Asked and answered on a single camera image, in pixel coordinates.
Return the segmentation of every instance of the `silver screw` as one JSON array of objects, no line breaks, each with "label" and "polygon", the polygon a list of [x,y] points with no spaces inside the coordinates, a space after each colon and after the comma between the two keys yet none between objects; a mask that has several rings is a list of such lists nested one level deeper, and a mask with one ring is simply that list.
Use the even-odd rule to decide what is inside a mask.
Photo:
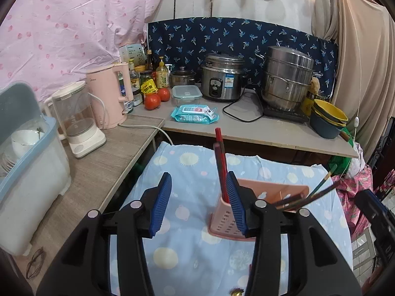
[{"label": "silver screw", "polygon": [[308,216],[310,216],[310,212],[309,212],[309,210],[306,209],[306,208],[300,209],[300,210],[299,210],[299,214],[301,214],[301,216],[303,216],[303,217],[308,217]]},{"label": "silver screw", "polygon": [[262,199],[258,199],[255,202],[255,206],[257,206],[258,208],[265,208],[266,207],[266,201],[263,201]]},{"label": "silver screw", "polygon": [[130,206],[134,209],[138,209],[142,206],[143,204],[141,203],[141,201],[132,201],[130,203]]},{"label": "silver screw", "polygon": [[99,212],[97,210],[91,210],[90,212],[88,212],[88,217],[94,218],[94,217],[97,217],[98,214],[99,214]]}]

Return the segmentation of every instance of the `stainless steel pot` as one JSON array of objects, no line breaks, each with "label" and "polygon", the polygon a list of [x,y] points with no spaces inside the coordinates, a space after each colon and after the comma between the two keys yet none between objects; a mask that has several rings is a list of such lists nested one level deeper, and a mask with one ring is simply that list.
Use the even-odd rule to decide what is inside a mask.
[{"label": "stainless steel pot", "polygon": [[313,75],[314,60],[291,48],[270,46],[263,72],[262,98],[272,107],[295,111],[303,102]]},{"label": "stainless steel pot", "polygon": [[180,70],[174,71],[170,74],[170,86],[193,85],[195,84],[195,75],[195,72],[185,70],[185,67],[180,67]]},{"label": "stainless steel pot", "polygon": [[207,54],[202,66],[201,92],[213,100],[233,101],[240,97],[244,60],[227,54]]}]

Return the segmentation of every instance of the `white kettle base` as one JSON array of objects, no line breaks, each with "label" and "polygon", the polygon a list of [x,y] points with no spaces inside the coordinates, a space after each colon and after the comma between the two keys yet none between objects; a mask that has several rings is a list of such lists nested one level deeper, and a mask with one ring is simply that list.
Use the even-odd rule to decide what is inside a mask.
[{"label": "white kettle base", "polygon": [[69,140],[70,148],[76,158],[82,158],[106,142],[103,131],[96,125],[93,125],[92,128],[96,128],[96,131],[89,139],[80,143],[71,143]]}]

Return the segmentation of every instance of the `navy blue fabric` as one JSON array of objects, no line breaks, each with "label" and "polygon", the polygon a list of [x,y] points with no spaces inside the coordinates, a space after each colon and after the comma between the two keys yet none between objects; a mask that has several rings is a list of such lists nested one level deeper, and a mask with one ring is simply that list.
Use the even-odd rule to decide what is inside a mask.
[{"label": "navy blue fabric", "polygon": [[308,33],[281,25],[237,18],[182,18],[150,23],[148,40],[154,60],[163,56],[176,69],[197,71],[208,53],[227,53],[245,60],[248,82],[261,84],[264,55],[268,46],[287,46],[315,60],[315,72],[324,95],[331,93],[336,73],[338,47]]}]

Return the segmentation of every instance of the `beige curtain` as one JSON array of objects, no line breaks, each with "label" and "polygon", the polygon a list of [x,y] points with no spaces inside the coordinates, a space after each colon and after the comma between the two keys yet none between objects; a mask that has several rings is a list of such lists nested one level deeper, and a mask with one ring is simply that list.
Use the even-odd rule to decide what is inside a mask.
[{"label": "beige curtain", "polygon": [[332,103],[350,118],[353,130],[359,89],[356,140],[367,161],[394,111],[395,25],[373,0],[339,0],[339,58]]},{"label": "beige curtain", "polygon": [[316,37],[325,40],[336,39],[338,18],[338,0],[316,0],[311,20],[311,32]]}]

